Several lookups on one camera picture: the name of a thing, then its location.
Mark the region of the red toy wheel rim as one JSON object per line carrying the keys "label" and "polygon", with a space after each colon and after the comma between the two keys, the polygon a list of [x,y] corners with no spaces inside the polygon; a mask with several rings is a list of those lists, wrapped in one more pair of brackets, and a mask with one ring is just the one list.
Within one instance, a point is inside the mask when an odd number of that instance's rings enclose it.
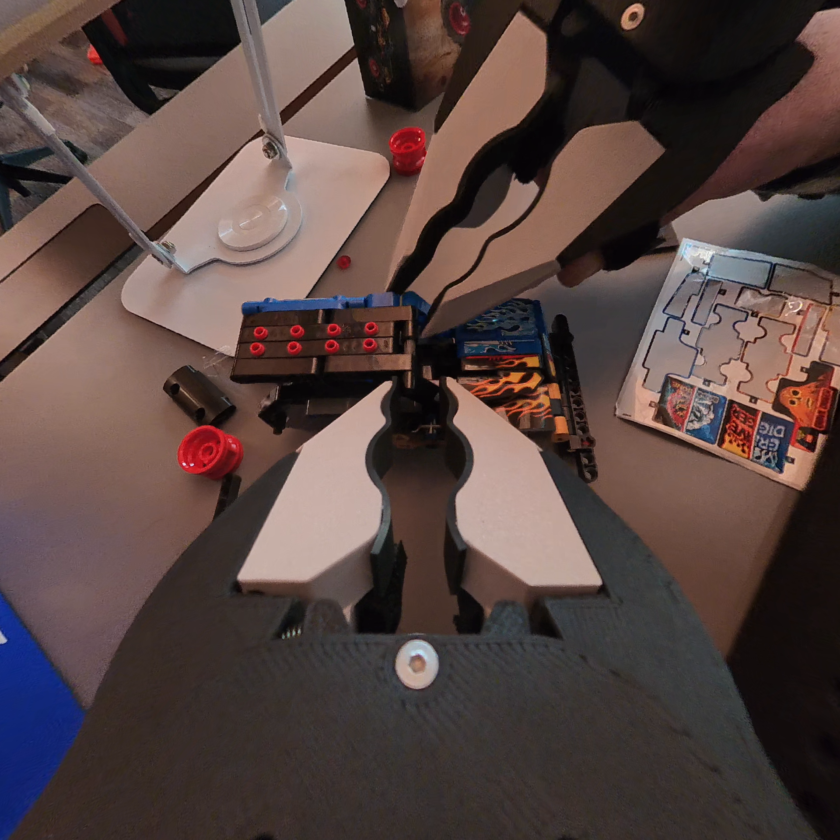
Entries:
{"label": "red toy wheel rim", "polygon": [[210,425],[187,433],[176,452],[178,465],[185,473],[210,480],[234,474],[244,455],[244,446],[236,436]]}
{"label": "red toy wheel rim", "polygon": [[389,139],[392,164],[399,175],[415,175],[424,165],[427,148],[425,131],[419,127],[405,127],[395,131]]}

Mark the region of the white sticker sheet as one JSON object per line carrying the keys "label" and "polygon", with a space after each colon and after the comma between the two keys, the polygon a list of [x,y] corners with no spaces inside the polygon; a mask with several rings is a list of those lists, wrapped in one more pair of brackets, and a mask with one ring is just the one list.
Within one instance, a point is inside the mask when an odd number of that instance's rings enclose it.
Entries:
{"label": "white sticker sheet", "polygon": [[838,274],[684,239],[615,414],[803,490],[838,386]]}

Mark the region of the office chair teal base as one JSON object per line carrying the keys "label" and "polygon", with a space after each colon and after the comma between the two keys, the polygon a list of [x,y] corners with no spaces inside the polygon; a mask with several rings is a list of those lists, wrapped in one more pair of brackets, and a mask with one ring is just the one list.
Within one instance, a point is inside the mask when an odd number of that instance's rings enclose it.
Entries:
{"label": "office chair teal base", "polygon": [[49,147],[38,147],[14,153],[1,154],[1,229],[8,231],[14,224],[11,193],[22,197],[30,195],[25,183],[46,183],[63,186],[70,182],[69,175],[43,171],[35,164],[52,156]]}

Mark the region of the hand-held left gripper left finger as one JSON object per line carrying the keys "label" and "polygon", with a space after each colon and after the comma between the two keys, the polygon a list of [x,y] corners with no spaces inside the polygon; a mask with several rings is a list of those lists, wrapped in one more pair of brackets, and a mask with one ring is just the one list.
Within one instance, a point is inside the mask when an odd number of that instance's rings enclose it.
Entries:
{"label": "hand-held left gripper left finger", "polygon": [[383,477],[398,391],[378,385],[299,447],[239,570],[243,592],[333,601],[364,633],[397,629],[406,553]]}

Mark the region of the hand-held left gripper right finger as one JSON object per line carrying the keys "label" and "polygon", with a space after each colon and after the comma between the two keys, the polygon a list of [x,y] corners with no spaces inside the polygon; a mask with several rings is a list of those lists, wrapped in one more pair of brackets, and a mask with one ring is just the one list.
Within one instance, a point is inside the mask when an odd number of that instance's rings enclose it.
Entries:
{"label": "hand-held left gripper right finger", "polygon": [[444,567],[456,632],[477,634],[493,608],[599,594],[602,576],[540,446],[454,379],[440,382],[448,498]]}

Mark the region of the white metal stand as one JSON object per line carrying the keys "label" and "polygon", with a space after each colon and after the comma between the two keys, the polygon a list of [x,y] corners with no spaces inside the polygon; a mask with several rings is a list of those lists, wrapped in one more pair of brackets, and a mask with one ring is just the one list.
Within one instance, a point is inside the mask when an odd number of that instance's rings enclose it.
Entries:
{"label": "white metal stand", "polygon": [[[138,162],[80,163],[28,100],[2,80],[2,102],[56,152],[144,257],[122,288],[132,314],[214,350],[237,341],[241,305],[303,298],[391,173],[381,154],[284,134],[274,81],[302,92],[350,44],[345,27],[323,42],[291,35],[266,49],[256,2],[231,3],[242,45],[140,126]],[[282,79],[279,70],[289,70]]]}

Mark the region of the blue plastic bin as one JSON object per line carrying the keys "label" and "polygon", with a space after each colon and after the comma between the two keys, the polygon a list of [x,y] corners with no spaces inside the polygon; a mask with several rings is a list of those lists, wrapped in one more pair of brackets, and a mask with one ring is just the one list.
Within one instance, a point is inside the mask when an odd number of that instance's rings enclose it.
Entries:
{"label": "blue plastic bin", "polygon": [[85,711],[1,600],[1,838],[12,836],[75,741]]}

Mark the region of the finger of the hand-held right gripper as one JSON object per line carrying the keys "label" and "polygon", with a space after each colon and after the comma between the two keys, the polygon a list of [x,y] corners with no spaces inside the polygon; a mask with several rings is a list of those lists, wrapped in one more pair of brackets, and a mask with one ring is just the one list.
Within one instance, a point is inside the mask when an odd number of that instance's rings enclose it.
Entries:
{"label": "finger of the hand-held right gripper", "polygon": [[526,12],[485,12],[440,103],[386,289],[514,296],[560,272],[563,106],[548,36]]}
{"label": "finger of the hand-held right gripper", "polygon": [[560,271],[560,255],[665,152],[640,122],[578,132],[516,223],[488,238],[476,263],[443,290],[423,336],[453,329]]}

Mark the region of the person's right hand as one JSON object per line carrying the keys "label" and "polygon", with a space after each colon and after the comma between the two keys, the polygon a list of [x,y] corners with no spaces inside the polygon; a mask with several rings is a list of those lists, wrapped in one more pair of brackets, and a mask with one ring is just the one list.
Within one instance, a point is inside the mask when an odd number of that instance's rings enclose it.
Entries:
{"label": "person's right hand", "polygon": [[665,223],[838,155],[838,17],[831,12],[820,21],[825,26],[813,19],[811,33],[801,37],[814,55],[803,79],[760,117],[702,187],[665,216]]}

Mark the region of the black toy set box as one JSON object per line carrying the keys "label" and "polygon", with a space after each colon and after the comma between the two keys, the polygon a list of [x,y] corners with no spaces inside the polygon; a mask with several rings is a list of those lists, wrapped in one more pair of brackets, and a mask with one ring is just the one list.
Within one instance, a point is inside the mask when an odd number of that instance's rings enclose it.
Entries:
{"label": "black toy set box", "polygon": [[476,1],[346,1],[365,94],[416,111],[446,88]]}

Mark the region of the blue black toy truck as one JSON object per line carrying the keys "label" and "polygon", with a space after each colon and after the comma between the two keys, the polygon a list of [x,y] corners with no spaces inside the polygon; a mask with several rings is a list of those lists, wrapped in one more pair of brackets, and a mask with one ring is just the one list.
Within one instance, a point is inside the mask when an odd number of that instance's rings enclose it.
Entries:
{"label": "blue black toy truck", "polygon": [[513,429],[550,444],[586,483],[598,477],[565,316],[547,325],[539,301],[513,298],[422,337],[431,305],[414,292],[248,301],[231,378],[270,384],[259,417],[275,434],[291,410],[336,416],[397,380],[395,443],[441,445],[439,382],[455,381]]}

